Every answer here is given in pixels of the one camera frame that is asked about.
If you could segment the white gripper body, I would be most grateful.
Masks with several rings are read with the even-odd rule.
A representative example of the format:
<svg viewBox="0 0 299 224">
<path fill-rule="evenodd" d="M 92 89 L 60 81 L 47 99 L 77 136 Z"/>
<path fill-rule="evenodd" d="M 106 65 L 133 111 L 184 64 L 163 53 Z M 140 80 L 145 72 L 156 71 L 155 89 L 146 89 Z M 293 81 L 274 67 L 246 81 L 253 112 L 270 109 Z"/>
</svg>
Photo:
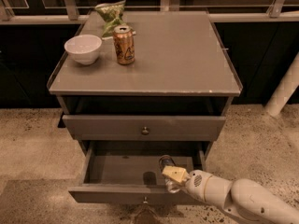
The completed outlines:
<svg viewBox="0 0 299 224">
<path fill-rule="evenodd" d="M 202 170 L 193 170 L 189 173 L 185 172 L 181 190 L 189 194 L 195 200 L 205 203 L 205 187 L 210 177 L 212 177 L 212 174 Z"/>
</svg>

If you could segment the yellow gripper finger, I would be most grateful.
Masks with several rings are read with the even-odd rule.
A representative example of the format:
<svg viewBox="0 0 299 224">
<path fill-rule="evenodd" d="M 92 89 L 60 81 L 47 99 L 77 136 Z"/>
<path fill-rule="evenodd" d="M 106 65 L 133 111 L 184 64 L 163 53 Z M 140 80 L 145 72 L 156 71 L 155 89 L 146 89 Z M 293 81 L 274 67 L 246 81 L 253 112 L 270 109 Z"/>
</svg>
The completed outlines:
<svg viewBox="0 0 299 224">
<path fill-rule="evenodd" d="M 180 185 L 184 184 L 189 179 L 187 170 L 177 166 L 165 166 L 162 174 Z"/>
</svg>

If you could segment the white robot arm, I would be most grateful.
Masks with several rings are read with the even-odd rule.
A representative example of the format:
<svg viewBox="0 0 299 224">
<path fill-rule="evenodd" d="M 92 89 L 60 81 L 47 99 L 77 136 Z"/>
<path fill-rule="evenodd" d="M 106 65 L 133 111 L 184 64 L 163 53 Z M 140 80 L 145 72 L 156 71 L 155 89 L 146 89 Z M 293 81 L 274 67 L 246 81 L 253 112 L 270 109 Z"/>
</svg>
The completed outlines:
<svg viewBox="0 0 299 224">
<path fill-rule="evenodd" d="M 205 171 L 164 167 L 170 191 L 215 206 L 239 224 L 299 224 L 298 209 L 266 186 L 278 179 L 298 194 L 297 149 L 263 110 L 255 114 L 236 106 L 230 118 Z"/>
</svg>

